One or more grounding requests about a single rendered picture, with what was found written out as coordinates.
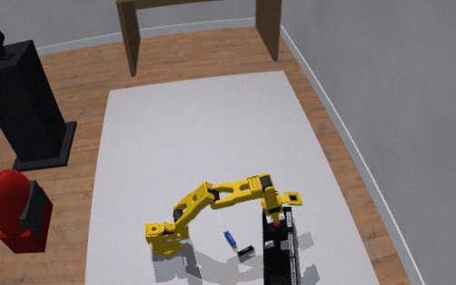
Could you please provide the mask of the blue battery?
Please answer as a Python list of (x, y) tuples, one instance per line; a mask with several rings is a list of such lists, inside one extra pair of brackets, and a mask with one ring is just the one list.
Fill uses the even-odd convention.
[(232, 244), (232, 246), (236, 245), (236, 242), (235, 240), (233, 239), (232, 235), (230, 234), (229, 231), (225, 231), (224, 232), (224, 235), (226, 236), (226, 238), (228, 239), (228, 241)]

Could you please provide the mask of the white domino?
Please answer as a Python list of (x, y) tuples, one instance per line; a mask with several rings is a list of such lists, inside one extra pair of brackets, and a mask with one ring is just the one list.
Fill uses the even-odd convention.
[[(272, 216), (268, 217), (268, 216), (266, 215), (266, 219), (267, 219), (268, 224), (274, 222)], [(280, 213), (280, 214), (279, 214), (279, 221), (282, 221), (282, 220), (285, 220), (285, 218), (284, 218), (283, 213)]]

